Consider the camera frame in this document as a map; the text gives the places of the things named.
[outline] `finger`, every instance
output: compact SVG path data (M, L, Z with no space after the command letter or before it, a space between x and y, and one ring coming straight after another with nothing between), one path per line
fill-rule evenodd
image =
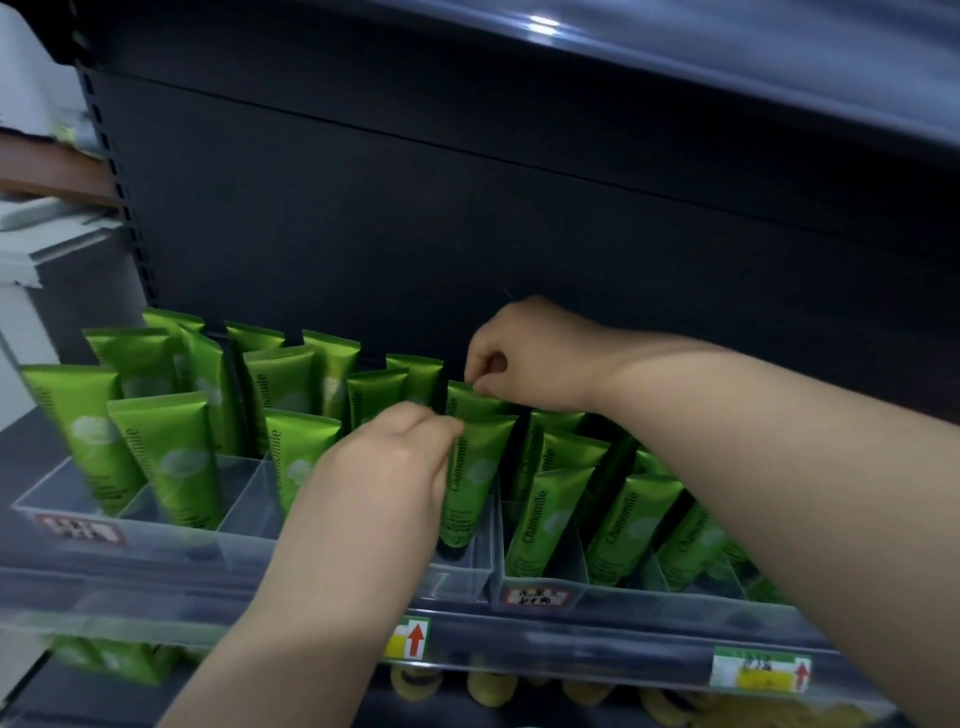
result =
M494 316L476 330L467 348L467 366L464 369L464 381L472 384L487 373L490 360L501 352L501 322Z
M452 417L434 415L410 429L405 438L415 452L420 452L433 473L443 463L450 452L453 441L464 432L464 424Z
M507 374L490 373L481 376L473 384L473 391L482 397L493 397L497 400L510 399L510 382Z
M399 435L431 417L436 417L432 409L416 402L402 401L387 407L364 426Z

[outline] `price label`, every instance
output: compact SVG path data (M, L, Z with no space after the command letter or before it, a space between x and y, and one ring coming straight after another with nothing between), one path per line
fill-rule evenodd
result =
M529 605L534 607L562 607L570 597L563 589L544 589L543 587L523 587L509 590L503 598L505 604Z
M404 615L383 651L385 660L422 660L430 639L430 620Z
M37 514L34 519L64 539L118 545L126 542L123 532L111 523L51 513Z
M710 686L744 692L802 694L810 685L813 660L792 652L716 647Z

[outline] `clear acrylic organizer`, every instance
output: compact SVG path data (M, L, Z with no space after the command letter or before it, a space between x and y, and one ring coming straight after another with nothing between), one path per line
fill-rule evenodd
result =
M283 526L276 472L264 460L217 457L226 513L216 531L172 525L150 486L140 490L116 518L90 494L71 459L41 478L11 506L63 551L136 559L154 566L202 567L259 579ZM467 552L457 561L434 555L417 598L476 601L493 572L493 509L488 502Z
M669 590L655 556L648 556L624 588L588 583L584 549L569 524L543 578L504 572L506 548L522 504L496 498L491 607L530 616L566 616L637 630L703 634L716 639L826 647L826 639L792 606L748 601L726 562L685 590Z

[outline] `white flower logo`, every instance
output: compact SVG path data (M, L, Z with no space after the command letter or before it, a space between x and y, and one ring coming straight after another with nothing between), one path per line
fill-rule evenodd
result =
M185 480L201 473L210 460L210 453L198 449L174 449L160 458L157 469L176 480Z
M477 460L467 471L467 480L474 485L485 485L492 480L494 473L496 473L496 463L492 460Z
M287 477L293 480L297 487L303 485L306 482L306 479L310 477L310 474L313 473L314 464L308 460L294 460L290 463L290 467L287 468Z
M120 439L120 432L109 418L92 415L74 420L70 434L88 445L109 445Z
M345 396L344 383L340 379L333 376L324 377L324 401L343 401Z

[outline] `green tube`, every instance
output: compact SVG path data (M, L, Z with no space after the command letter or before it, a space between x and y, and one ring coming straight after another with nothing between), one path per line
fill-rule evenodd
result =
M223 519L206 394L115 400L107 412L170 523L214 530Z
M250 373L243 355L247 352L264 352L270 349L279 349L283 346L283 332L273 328L254 327L247 324L237 324L227 321L227 339L230 342L230 351L233 355L233 366L236 367L237 379L240 382L240 394L243 396L244 413L247 420L250 443L255 449L257 442L257 413L256 401L258 397L250 383ZM256 454L263 454L261 449Z
M310 347L268 349L243 355L253 392L253 420L258 453L267 451L267 421L264 410L288 412L313 410L313 350Z
M544 432L537 473L569 468L594 468L610 448L610 443L569 432Z
M286 516L300 486L313 473L313 466L337 442L341 423L320 415L277 409L265 411L270 455L276 471L276 491Z
M534 476L523 516L507 550L504 562L507 576L543 576L592 474L593 467L588 467L553 470Z
M85 328L86 341L101 364L120 374L125 398L157 397L178 391L170 332L166 328Z
M631 475L673 475L666 463L647 448L637 448Z
M110 367L69 364L30 364L20 372L104 513L118 515L146 483L107 414L107 402L120 399L120 376Z
M173 352L174 369L177 371L178 392L193 390L193 374L190 371L190 357L186 342L180 333L181 328L200 333L204 330L204 320L189 313L168 311L163 308L144 308L143 323L148 327L166 328L170 331L170 350Z
M437 389L437 378L444 363L440 359L428 356L407 356L400 353L387 354L387 369L409 369L407 377L408 401L414 401L429 407L433 404L433 394Z
M515 422L516 415L493 415L464 423L446 468L438 544L443 556L463 556L473 538Z
M530 424L527 425L527 434L523 438L523 447L520 450L520 460L516 464L514 484L510 489L510 500L522 502L530 493L530 486L534 481L534 471L540 462L540 451L543 448L543 433L573 432L584 420L586 412L546 412L535 409L530 413Z
M726 543L727 533L702 505L694 503L657 551L670 590L679 592L696 579Z
M360 342L305 328L303 343L317 355L315 388L320 401L320 414L348 425L347 377L356 369Z
M458 420L478 420L490 415L506 415L511 405L493 397L481 397L473 387L462 381L449 381L446 384L445 414Z
M206 392L208 397L206 412L214 451L222 455L243 455L247 451L246 435L224 350L194 329L184 327L180 331L193 375L190 389Z
M684 489L671 475L630 475L587 549L590 584L605 587L629 576L660 520Z
M633 473L636 440L621 430L610 448L597 464L587 484L584 496L577 504L573 522L584 543L592 538L601 521L613 506L623 485L623 479Z
M378 369L348 376L352 428L356 429L402 400L403 386L409 375L409 369Z

